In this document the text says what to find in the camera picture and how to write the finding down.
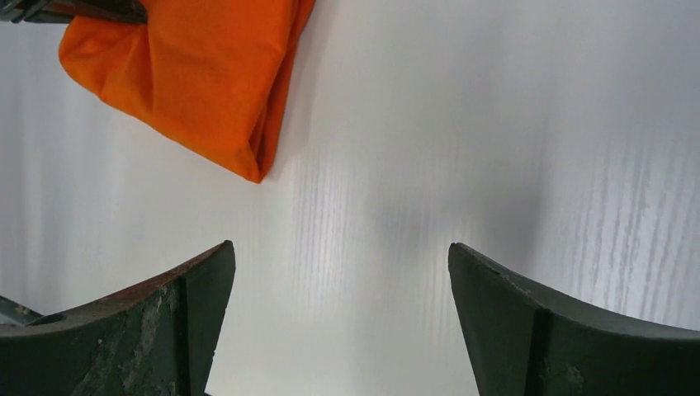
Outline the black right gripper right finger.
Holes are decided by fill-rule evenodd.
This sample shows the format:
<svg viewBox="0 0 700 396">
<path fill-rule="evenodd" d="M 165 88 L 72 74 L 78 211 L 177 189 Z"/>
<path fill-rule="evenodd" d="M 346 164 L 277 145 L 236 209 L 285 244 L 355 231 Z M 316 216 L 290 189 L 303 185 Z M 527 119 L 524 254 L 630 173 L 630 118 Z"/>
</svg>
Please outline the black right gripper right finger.
<svg viewBox="0 0 700 396">
<path fill-rule="evenodd" d="M 699 334 L 599 308 L 471 247 L 448 253 L 482 395 L 696 395 Z"/>
</svg>

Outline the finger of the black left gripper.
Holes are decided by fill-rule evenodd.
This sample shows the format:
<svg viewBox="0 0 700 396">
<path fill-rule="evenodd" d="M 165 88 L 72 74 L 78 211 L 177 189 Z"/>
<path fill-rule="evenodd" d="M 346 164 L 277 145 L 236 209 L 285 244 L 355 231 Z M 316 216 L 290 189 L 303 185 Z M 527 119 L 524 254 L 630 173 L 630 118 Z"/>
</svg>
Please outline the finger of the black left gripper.
<svg viewBox="0 0 700 396">
<path fill-rule="evenodd" d="M 147 12 L 133 0 L 1 0 L 1 21 L 68 24 L 75 17 L 144 24 Z"/>
</svg>

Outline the orange t-shirt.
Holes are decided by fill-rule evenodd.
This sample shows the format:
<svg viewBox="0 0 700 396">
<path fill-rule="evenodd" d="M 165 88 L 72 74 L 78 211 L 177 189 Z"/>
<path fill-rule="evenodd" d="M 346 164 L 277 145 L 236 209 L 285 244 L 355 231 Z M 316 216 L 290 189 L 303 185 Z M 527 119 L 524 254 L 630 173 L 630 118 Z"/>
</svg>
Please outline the orange t-shirt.
<svg viewBox="0 0 700 396">
<path fill-rule="evenodd" d="M 73 19 L 59 61 L 107 105 L 259 183 L 277 151 L 310 0 L 144 3 L 143 25 Z"/>
</svg>

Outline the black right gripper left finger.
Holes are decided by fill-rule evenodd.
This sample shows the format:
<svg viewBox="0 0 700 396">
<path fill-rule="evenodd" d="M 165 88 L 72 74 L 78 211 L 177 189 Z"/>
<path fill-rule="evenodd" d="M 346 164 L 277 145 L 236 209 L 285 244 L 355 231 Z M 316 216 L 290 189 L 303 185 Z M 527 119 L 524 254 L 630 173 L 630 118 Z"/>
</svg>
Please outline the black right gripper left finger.
<svg viewBox="0 0 700 396">
<path fill-rule="evenodd" d="M 203 395 L 234 273 L 225 241 L 62 312 L 2 298 L 2 394 Z"/>
</svg>

